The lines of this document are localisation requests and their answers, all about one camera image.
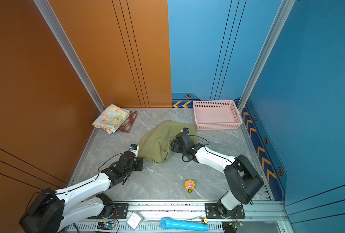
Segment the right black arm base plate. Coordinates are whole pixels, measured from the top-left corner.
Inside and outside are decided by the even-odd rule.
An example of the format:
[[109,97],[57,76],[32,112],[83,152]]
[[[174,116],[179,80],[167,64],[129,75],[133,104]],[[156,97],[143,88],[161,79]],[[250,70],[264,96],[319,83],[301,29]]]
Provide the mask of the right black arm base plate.
[[246,218],[245,211],[242,204],[237,205],[232,210],[227,210],[220,203],[206,203],[205,215],[207,219],[217,219],[217,218],[245,219]]

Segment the left green circuit board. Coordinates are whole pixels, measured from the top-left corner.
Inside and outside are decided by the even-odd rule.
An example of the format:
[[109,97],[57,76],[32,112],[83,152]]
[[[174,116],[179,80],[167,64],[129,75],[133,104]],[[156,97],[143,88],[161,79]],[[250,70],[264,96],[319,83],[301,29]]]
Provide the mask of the left green circuit board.
[[96,227],[97,231],[113,231],[116,229],[116,224],[114,222],[98,222]]

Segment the red plaid skirt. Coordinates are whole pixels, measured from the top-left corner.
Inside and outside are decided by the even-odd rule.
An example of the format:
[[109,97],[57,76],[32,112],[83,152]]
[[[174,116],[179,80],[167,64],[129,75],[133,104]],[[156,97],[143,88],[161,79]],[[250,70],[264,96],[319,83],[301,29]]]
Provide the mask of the red plaid skirt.
[[121,124],[121,126],[117,129],[118,132],[122,133],[129,133],[131,128],[137,118],[137,111],[130,111],[130,115],[128,118]]

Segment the green circuit board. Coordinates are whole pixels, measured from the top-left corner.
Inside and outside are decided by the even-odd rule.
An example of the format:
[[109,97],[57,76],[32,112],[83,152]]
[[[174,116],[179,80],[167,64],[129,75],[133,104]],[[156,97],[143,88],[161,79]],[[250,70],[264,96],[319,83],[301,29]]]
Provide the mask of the green circuit board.
[[116,224],[114,222],[98,222],[96,227],[97,231],[113,231],[116,229]]
[[232,228],[239,228],[243,226],[243,223],[239,220],[236,220],[232,223],[229,223],[229,226],[231,226]]

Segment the pink perforated plastic basket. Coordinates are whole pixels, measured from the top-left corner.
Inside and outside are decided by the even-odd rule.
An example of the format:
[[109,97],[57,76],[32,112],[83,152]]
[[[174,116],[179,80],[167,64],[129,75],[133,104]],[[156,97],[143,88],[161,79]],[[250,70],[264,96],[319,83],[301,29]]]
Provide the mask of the pink perforated plastic basket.
[[236,130],[243,123],[232,100],[194,101],[193,110],[197,130]]

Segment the olive green skirt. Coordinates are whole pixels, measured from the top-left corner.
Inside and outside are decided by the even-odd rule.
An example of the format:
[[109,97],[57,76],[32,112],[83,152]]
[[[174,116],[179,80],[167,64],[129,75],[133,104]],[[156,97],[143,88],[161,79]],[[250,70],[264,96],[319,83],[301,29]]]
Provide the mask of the olive green skirt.
[[141,138],[138,158],[164,163],[171,154],[171,142],[183,128],[188,128],[193,135],[197,133],[196,127],[191,124],[171,120],[162,122]]

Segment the white square card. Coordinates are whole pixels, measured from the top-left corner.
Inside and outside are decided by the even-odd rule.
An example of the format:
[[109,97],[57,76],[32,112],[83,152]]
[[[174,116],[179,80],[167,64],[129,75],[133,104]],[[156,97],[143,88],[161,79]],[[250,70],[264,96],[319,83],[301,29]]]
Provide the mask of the white square card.
[[127,225],[130,226],[133,230],[136,230],[142,221],[143,216],[141,214],[139,214],[138,212],[132,212],[127,219]]

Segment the yellow sunflower toy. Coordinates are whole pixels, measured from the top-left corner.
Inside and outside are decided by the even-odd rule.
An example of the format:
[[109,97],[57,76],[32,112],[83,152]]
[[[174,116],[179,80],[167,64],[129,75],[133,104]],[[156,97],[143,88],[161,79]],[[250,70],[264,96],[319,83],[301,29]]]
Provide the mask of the yellow sunflower toy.
[[195,181],[188,180],[188,181],[185,182],[184,186],[185,186],[185,189],[186,189],[189,193],[192,193],[193,190],[195,189]]

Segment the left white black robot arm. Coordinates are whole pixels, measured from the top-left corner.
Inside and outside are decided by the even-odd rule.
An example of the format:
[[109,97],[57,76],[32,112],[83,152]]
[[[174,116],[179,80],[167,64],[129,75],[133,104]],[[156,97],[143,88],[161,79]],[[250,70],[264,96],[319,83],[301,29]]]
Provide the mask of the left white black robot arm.
[[44,189],[25,210],[19,224],[26,233],[57,233],[89,217],[114,218],[113,200],[105,191],[124,184],[134,171],[142,171],[143,159],[134,151],[118,154],[118,161],[73,186]]

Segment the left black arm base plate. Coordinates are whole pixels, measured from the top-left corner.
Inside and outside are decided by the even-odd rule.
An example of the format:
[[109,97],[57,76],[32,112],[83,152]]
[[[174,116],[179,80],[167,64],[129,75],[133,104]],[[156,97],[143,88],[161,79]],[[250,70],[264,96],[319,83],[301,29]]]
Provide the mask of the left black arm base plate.
[[128,203],[107,204],[99,215],[88,217],[88,219],[126,219],[128,207]]

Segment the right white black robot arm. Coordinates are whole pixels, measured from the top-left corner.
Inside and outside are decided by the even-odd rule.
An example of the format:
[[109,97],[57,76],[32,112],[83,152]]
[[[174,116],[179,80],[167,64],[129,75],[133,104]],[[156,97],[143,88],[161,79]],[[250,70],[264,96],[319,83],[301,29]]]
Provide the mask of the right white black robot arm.
[[170,148],[182,154],[183,162],[204,164],[225,175],[229,191],[219,199],[214,209],[214,214],[222,218],[235,218],[241,206],[253,204],[253,197],[264,185],[262,177],[246,156],[224,155],[207,145],[195,143],[187,128],[175,136]]

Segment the cyan toy microphone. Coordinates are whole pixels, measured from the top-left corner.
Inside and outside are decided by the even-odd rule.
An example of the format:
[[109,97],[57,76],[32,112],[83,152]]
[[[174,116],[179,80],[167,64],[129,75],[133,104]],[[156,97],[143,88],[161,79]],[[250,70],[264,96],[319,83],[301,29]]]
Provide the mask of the cyan toy microphone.
[[170,218],[162,218],[160,220],[160,227],[163,229],[178,229],[188,231],[208,232],[209,227],[202,223],[173,220]]

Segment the right green circuit board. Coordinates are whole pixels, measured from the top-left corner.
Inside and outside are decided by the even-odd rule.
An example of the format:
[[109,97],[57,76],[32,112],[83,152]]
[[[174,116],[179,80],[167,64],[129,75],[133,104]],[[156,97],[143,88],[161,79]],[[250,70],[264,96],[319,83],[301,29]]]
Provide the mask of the right green circuit board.
[[231,226],[232,228],[239,228],[243,226],[243,223],[239,220],[236,220],[232,223],[229,223],[229,226]]

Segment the floral pastel skirt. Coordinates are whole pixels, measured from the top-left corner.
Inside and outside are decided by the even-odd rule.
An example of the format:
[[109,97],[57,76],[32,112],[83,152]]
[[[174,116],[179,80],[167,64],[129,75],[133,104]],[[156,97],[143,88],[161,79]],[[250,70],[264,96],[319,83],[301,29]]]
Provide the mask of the floral pastel skirt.
[[130,111],[111,104],[92,123],[95,128],[103,129],[108,134],[115,133],[129,117]]

